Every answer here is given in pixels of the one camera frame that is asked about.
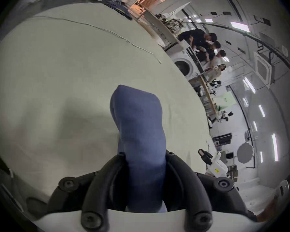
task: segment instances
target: white cable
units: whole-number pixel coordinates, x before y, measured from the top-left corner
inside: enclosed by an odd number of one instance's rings
[[[105,31],[105,32],[108,32],[108,33],[112,33],[112,34],[116,35],[117,37],[126,40],[126,41],[129,42],[131,45],[135,46],[136,48],[139,48],[139,49],[141,49],[141,50],[143,50],[143,51],[145,51],[145,52],[148,52],[148,53],[154,55],[154,57],[158,60],[158,62],[159,62],[160,64],[162,64],[162,62],[157,58],[157,56],[156,56],[154,53],[149,52],[149,51],[147,51],[146,49],[141,48],[141,47],[139,47],[139,46],[133,44],[133,43],[132,43],[131,41],[129,41],[128,39],[126,39],[126,38],[120,36],[119,34],[113,32],[113,31],[111,31],[111,30],[104,29],[104,28],[100,28],[100,27],[97,27],[97,26],[91,25],[91,24],[86,23],[86,22],[72,21],[72,20],[65,19],[65,18],[57,18],[57,17],[45,16],[45,15],[36,15],[36,16],[33,16],[33,17],[45,17],[45,18],[50,18],[50,19],[55,19],[55,20],[70,21],[70,22],[74,22],[74,23],[78,23],[78,24],[82,24],[82,25],[91,26],[91,27],[94,27],[94,28],[97,28],[97,29],[103,30],[103,31]]]

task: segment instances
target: washing machine door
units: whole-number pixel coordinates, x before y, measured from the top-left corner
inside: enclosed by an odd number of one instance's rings
[[[194,63],[189,61],[187,58],[176,58],[173,60],[174,64],[182,72],[187,80],[193,78],[193,72],[195,70]]]

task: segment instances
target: woman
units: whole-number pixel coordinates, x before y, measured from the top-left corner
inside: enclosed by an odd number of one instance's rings
[[[221,75],[221,72],[224,71],[225,68],[226,68],[225,64],[220,64],[220,65],[218,65],[216,67],[208,68],[203,73],[203,77],[205,78],[205,80],[208,83],[210,83],[214,79],[216,79],[217,77],[219,77]]]

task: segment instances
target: screw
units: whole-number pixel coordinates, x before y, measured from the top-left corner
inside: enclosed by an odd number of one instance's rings
[[[94,212],[86,212],[82,215],[81,223],[87,229],[97,229],[102,225],[102,219]]]
[[[209,228],[212,223],[212,216],[209,213],[200,212],[194,216],[194,223],[198,228]]]
[[[229,186],[229,183],[226,182],[225,180],[222,180],[218,182],[218,185],[221,186],[222,188],[227,188]]]
[[[67,180],[63,185],[66,188],[71,188],[74,186],[74,182],[72,180]]]

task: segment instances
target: man in black shirt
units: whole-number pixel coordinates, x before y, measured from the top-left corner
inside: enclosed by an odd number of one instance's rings
[[[198,59],[200,60],[200,62],[202,61],[209,62],[213,60],[215,56],[214,49],[218,49],[220,47],[221,47],[221,44],[218,41],[215,41],[214,44],[206,43],[206,47],[204,49],[200,49],[200,52],[197,53],[196,55]]]
[[[178,36],[178,40],[185,40],[190,44],[191,48],[194,49],[197,46],[206,46],[206,41],[216,41],[217,36],[214,33],[204,33],[201,29],[193,29],[181,33]]]

